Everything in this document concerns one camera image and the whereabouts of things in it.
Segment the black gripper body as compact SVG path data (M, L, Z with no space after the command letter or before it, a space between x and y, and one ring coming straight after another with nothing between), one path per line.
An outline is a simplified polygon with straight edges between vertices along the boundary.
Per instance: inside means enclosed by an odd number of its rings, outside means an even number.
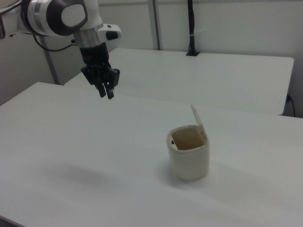
M105 42L90 48L80 48L80 52L86 64L81 72L91 85L98 89L98 84L103 83L105 91L107 83L114 87L118 85L120 70L111 67Z

